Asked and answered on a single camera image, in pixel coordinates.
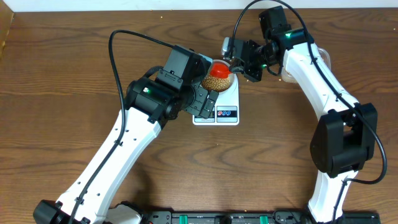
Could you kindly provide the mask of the red plastic measuring scoop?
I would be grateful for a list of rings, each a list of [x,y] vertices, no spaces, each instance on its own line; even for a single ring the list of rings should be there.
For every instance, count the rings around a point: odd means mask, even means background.
[[[214,62],[210,71],[210,76],[215,78],[228,78],[230,74],[229,65],[223,61]]]

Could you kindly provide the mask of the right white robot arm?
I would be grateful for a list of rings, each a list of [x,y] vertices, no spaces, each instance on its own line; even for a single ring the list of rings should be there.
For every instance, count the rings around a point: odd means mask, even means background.
[[[264,45],[235,36],[224,40],[222,56],[230,70],[259,82],[264,70],[277,65],[277,75],[296,83],[308,98],[318,124],[310,142],[310,153],[318,174],[313,195],[302,223],[360,223],[370,216],[343,213],[349,185],[372,159],[381,141],[376,133],[377,111],[350,95],[322,59],[307,26],[293,29],[285,16],[286,3],[259,15]]]

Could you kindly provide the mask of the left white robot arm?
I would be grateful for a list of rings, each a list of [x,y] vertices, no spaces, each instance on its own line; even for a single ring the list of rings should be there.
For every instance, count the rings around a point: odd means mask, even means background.
[[[36,223],[132,223],[142,215],[128,203],[110,204],[143,150],[181,110],[208,118],[218,94],[201,87],[213,59],[175,45],[165,66],[127,88],[123,108],[105,142],[79,178],[56,201],[42,200]]]

